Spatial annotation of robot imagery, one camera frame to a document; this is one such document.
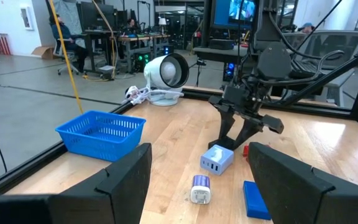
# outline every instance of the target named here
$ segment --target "blue cube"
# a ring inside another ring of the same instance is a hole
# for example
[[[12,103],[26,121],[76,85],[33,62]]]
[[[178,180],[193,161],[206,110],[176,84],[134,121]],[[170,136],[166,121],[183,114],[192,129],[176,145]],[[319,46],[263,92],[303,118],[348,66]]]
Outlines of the blue cube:
[[[221,175],[233,163],[234,153],[222,146],[214,145],[201,156],[201,168]]]
[[[247,216],[251,218],[271,220],[272,217],[267,210],[256,183],[244,181],[243,190],[244,197],[246,198]]]

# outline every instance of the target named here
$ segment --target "concrete floor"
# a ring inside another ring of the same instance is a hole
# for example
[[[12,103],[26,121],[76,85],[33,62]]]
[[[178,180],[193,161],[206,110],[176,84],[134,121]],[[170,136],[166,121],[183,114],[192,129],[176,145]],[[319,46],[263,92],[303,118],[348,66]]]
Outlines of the concrete floor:
[[[193,65],[196,56],[179,52]],[[18,166],[60,140],[55,128],[80,115],[70,78],[67,73],[57,75],[57,69],[65,66],[61,60],[41,60],[35,57],[0,55],[0,147],[8,169]],[[220,62],[207,62],[202,69],[199,86],[221,87]],[[190,69],[186,85],[196,83],[197,68]],[[113,82],[90,82],[75,75],[75,83],[85,111],[111,111],[124,98],[125,90],[132,85],[145,86],[142,73],[132,78],[118,75]],[[345,84],[345,91],[356,96],[358,71]],[[345,95],[346,106],[353,99]],[[4,172],[0,159],[0,175]]]

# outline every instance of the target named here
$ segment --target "cardboard box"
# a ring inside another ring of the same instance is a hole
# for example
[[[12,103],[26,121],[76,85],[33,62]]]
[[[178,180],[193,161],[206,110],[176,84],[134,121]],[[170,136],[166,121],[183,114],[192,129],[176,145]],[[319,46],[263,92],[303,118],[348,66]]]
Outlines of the cardboard box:
[[[54,49],[55,47],[37,47],[31,54],[39,55],[42,59],[52,60],[58,58],[57,56],[53,55]]]

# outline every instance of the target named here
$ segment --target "blue block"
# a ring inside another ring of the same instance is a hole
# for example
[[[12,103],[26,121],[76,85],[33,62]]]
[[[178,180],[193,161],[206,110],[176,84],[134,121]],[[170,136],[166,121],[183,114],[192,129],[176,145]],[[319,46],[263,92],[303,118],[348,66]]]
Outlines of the blue block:
[[[272,217],[267,210],[256,183],[244,181],[243,190],[244,197],[246,198],[247,216],[251,218],[271,220]]]
[[[224,147],[214,145],[201,156],[200,166],[216,175],[221,175],[233,163],[234,153]]]

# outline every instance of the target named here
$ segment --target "blue plastic basket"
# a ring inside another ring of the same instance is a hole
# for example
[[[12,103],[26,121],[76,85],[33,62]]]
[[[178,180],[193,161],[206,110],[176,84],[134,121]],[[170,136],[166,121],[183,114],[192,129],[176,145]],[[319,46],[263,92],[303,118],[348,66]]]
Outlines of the blue plastic basket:
[[[142,118],[89,111],[56,131],[69,152],[116,162],[138,145],[145,122]]]

